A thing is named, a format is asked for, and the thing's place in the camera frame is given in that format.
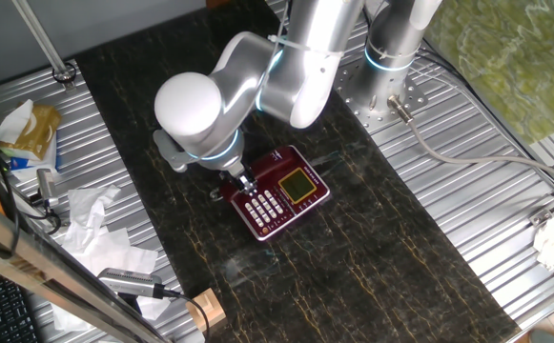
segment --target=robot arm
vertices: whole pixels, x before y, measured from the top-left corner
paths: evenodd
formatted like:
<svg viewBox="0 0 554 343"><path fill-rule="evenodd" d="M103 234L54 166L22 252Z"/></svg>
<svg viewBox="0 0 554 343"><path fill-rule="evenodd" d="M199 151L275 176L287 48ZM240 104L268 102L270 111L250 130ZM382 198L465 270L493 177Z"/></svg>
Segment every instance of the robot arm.
<svg viewBox="0 0 554 343"><path fill-rule="evenodd" d="M372 56L378 59L383 55L393 57L386 61L389 66L412 61L441 0L394 1L370 29L371 49L366 49L370 62ZM240 162L244 147L240 124L257 108L294 128L310 126L327 102L362 6L363 0L294 1L286 39L271 37L271 42L242 32L230 41L211 74L184 72L167 80L154 105L164 130L154 134L162 156L178 172L184 172L185 166L193 162L228 172L243 192L253 192L253 176ZM399 48L410 46L414 47L411 55L403 59L401 53L398 56ZM368 74L389 77L375 75L373 70ZM371 82L363 79L360 84L368 87ZM397 90L384 95L384 106L388 95L394 93ZM179 151L174 142L184 151Z"/></svg>

